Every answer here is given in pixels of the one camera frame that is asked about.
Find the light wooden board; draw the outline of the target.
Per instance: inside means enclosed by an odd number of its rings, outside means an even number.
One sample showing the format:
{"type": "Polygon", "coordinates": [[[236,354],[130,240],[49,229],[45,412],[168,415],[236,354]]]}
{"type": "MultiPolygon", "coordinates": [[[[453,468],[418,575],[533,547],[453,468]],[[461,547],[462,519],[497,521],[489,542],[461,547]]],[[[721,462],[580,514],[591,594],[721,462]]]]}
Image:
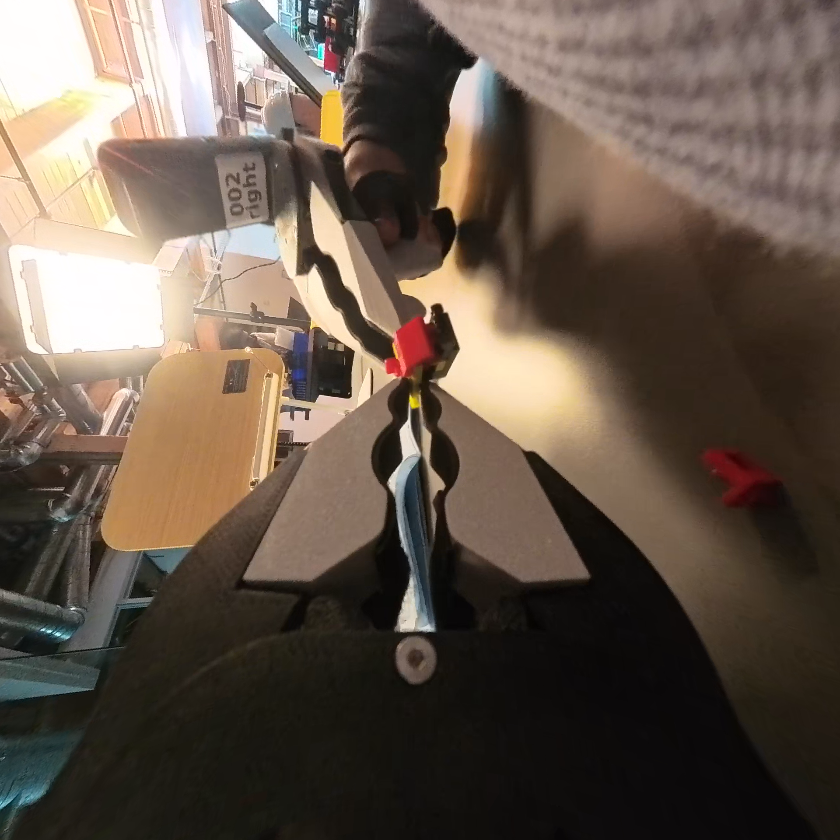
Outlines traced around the light wooden board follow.
{"type": "Polygon", "coordinates": [[[150,372],[101,520],[121,552],[189,549],[275,467],[285,366],[247,348],[188,351],[150,372]]]}

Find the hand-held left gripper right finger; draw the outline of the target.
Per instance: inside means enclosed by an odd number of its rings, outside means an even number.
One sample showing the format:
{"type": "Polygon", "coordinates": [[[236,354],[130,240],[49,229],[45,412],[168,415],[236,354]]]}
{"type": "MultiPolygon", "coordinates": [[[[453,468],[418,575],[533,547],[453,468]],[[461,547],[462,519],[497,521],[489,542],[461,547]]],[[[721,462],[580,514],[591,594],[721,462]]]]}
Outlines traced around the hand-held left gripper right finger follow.
{"type": "Polygon", "coordinates": [[[524,452],[436,384],[425,394],[452,585],[582,585],[591,578],[524,452]]]}

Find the person's right forearm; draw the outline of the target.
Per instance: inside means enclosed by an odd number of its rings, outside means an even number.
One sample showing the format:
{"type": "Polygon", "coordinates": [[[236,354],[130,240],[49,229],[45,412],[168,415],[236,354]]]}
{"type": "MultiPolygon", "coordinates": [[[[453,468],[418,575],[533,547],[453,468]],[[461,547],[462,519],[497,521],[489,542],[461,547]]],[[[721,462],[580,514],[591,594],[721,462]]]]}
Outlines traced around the person's right forearm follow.
{"type": "Polygon", "coordinates": [[[419,2],[366,2],[342,95],[343,152],[352,182],[405,175],[424,212],[438,204],[449,105],[468,52],[419,2]]]}

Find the open instruction booklet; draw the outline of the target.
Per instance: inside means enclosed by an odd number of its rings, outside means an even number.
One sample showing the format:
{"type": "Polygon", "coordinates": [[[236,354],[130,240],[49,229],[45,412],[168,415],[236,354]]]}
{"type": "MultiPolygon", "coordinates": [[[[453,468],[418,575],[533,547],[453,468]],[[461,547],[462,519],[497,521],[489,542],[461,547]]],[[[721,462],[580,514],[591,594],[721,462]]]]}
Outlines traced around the open instruction booklet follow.
{"type": "Polygon", "coordinates": [[[408,583],[397,618],[397,629],[434,633],[434,612],[428,536],[427,494],[422,475],[423,453],[417,439],[418,401],[411,397],[404,424],[399,430],[401,460],[387,480],[395,503],[395,520],[401,549],[407,561],[408,583]]]}

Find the person's right hand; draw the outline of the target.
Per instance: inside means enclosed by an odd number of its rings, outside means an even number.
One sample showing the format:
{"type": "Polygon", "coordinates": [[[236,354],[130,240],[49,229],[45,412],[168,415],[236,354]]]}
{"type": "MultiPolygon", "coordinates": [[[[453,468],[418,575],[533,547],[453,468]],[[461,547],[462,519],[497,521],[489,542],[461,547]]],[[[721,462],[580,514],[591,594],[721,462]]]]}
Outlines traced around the person's right hand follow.
{"type": "Polygon", "coordinates": [[[413,178],[400,157],[380,143],[358,140],[345,151],[343,165],[353,198],[384,246],[414,240],[420,211],[413,178]]]}

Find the bright studio light panel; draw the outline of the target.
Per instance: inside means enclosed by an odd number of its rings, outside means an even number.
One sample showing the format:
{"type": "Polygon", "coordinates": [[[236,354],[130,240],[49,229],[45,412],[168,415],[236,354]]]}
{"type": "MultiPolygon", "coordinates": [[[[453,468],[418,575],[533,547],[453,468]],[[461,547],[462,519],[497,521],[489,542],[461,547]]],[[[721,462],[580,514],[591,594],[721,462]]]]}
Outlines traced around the bright studio light panel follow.
{"type": "Polygon", "coordinates": [[[28,351],[62,355],[165,344],[156,266],[31,245],[12,245],[8,260],[28,351]]]}

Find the silver metal ducts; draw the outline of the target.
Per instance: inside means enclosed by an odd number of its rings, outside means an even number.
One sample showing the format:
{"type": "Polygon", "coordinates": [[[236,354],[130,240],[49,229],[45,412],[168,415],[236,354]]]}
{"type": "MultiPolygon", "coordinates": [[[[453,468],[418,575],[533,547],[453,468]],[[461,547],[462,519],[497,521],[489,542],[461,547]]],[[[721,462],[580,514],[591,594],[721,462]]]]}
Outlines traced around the silver metal ducts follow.
{"type": "Polygon", "coordinates": [[[88,618],[112,480],[142,375],[61,385],[2,363],[2,655],[54,653],[88,618]]]}

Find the small red yellow lego assembly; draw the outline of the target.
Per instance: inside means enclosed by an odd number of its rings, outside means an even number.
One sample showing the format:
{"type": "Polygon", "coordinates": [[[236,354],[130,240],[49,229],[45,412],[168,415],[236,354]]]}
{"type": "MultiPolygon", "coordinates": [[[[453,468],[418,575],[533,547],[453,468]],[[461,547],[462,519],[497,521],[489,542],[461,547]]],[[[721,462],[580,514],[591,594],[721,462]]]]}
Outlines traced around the small red yellow lego assembly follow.
{"type": "Polygon", "coordinates": [[[410,383],[408,405],[417,410],[424,387],[445,378],[458,353],[451,319],[444,307],[435,303],[426,320],[415,317],[394,333],[385,372],[410,383]]]}

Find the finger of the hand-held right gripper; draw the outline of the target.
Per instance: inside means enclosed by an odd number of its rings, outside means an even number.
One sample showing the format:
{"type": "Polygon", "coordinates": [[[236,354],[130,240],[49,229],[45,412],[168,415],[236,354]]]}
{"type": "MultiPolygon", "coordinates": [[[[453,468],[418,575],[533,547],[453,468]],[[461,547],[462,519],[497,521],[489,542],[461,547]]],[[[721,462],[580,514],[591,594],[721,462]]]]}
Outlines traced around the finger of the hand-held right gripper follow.
{"type": "Polygon", "coordinates": [[[344,218],[329,196],[311,189],[298,231],[335,260],[343,284],[371,327],[371,337],[366,340],[369,347],[352,349],[376,360],[389,358],[394,333],[425,310],[421,304],[411,303],[400,289],[375,226],[344,218]]]}
{"type": "Polygon", "coordinates": [[[310,320],[354,349],[367,349],[371,327],[341,279],[335,260],[295,225],[276,224],[280,261],[310,320]]]}

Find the small red lego piece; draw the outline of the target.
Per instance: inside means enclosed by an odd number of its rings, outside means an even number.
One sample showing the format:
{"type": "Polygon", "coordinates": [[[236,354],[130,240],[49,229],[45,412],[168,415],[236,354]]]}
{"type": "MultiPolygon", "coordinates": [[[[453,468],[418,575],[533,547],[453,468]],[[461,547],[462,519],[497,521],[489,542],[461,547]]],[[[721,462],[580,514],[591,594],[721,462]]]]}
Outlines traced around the small red lego piece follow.
{"type": "Polygon", "coordinates": [[[707,448],[701,455],[707,471],[725,489],[721,502],[727,508],[769,507],[780,501],[783,482],[754,458],[736,448],[707,448]]]}

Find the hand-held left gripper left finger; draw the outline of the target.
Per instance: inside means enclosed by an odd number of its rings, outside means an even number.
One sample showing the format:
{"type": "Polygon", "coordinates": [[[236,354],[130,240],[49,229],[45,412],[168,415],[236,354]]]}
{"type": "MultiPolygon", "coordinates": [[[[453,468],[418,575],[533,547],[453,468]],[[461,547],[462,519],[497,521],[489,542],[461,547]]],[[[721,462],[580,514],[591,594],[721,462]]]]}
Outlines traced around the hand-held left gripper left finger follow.
{"type": "Polygon", "coordinates": [[[377,465],[403,383],[374,393],[302,453],[244,572],[245,585],[378,585],[389,492],[377,465]]]}

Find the grey monitor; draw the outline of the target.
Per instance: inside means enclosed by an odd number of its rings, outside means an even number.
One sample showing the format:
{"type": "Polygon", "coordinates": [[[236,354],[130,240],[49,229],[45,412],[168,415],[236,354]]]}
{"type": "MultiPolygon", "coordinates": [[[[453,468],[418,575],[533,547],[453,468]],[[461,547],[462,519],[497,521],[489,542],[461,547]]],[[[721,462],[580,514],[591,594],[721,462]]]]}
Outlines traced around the grey monitor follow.
{"type": "Polygon", "coordinates": [[[230,16],[262,52],[313,103],[321,107],[323,95],[335,90],[331,77],[287,34],[258,1],[223,3],[230,16]]]}

